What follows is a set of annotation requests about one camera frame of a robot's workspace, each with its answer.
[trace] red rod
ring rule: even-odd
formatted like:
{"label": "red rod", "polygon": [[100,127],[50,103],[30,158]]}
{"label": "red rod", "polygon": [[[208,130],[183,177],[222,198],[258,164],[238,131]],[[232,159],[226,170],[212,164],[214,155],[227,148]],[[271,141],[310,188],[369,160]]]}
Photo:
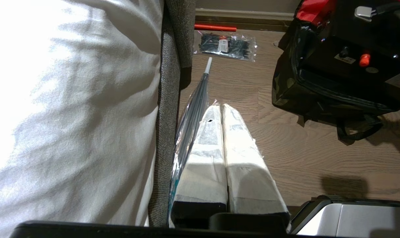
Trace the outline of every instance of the red rod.
{"label": "red rod", "polygon": [[229,26],[218,26],[218,25],[204,25],[204,24],[194,24],[195,30],[221,30],[221,31],[236,31],[236,27]]}

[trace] clear plastic wrap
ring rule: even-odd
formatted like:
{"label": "clear plastic wrap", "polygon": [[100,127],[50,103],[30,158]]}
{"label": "clear plastic wrap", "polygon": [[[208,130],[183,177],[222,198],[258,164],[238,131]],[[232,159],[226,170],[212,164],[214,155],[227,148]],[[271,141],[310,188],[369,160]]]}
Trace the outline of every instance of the clear plastic wrap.
{"label": "clear plastic wrap", "polygon": [[181,176],[181,172],[184,169],[188,155],[190,154],[191,147],[196,137],[199,123],[209,106],[208,97],[208,83],[209,83],[209,69],[212,63],[212,57],[206,66],[206,70],[203,73],[201,81],[198,83],[196,89],[191,94],[187,107],[182,114],[181,121],[178,126],[178,130],[175,138],[175,149],[172,167],[172,176],[170,184],[169,194],[169,209],[168,209],[168,220],[170,211],[172,209],[173,200],[175,197],[176,187]]}
{"label": "clear plastic wrap", "polygon": [[194,32],[194,54],[203,53],[254,62],[256,50],[254,36],[218,31]]}

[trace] wooden floor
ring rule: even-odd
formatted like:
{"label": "wooden floor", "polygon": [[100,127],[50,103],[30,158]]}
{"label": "wooden floor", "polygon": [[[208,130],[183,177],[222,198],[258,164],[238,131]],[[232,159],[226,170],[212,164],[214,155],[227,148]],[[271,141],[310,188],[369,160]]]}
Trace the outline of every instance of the wooden floor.
{"label": "wooden floor", "polygon": [[[255,63],[214,57],[210,102],[228,103],[243,116],[289,206],[321,194],[400,201],[400,112],[381,118],[385,127],[346,145],[332,126],[307,121],[273,107],[271,84],[283,33],[239,30],[254,35]],[[207,56],[193,56],[192,82],[181,92],[180,113],[205,69]]]}

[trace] baseboard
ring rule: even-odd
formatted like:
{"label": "baseboard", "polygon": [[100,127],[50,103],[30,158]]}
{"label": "baseboard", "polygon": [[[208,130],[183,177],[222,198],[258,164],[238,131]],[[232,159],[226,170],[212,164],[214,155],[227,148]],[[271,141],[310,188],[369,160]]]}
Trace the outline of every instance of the baseboard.
{"label": "baseboard", "polygon": [[286,31],[293,13],[196,9],[196,22],[238,29]]}

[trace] red knob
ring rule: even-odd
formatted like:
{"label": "red knob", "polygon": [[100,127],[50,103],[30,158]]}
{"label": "red knob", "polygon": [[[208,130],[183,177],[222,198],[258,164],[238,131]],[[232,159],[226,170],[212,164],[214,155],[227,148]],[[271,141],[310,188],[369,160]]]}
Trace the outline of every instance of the red knob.
{"label": "red knob", "polygon": [[370,54],[362,54],[362,56],[360,56],[359,65],[360,65],[360,67],[367,67],[367,66],[369,66],[370,61],[371,61]]}

